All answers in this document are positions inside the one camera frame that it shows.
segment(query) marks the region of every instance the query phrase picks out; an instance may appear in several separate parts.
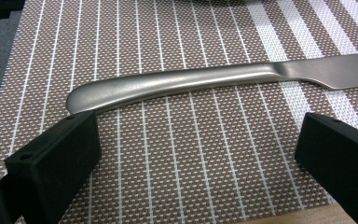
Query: metal handle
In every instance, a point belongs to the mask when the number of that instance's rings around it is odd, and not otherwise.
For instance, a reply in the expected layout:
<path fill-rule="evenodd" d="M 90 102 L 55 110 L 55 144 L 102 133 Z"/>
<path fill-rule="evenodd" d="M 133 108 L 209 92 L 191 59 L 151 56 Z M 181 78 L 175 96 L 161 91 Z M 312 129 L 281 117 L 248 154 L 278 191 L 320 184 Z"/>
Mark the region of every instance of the metal handle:
<path fill-rule="evenodd" d="M 187 91 L 291 79 L 278 74 L 277 65 L 241 64 L 100 80 L 73 90 L 68 96 L 66 107 L 71 113 L 91 109 L 102 113 L 143 100 Z"/>

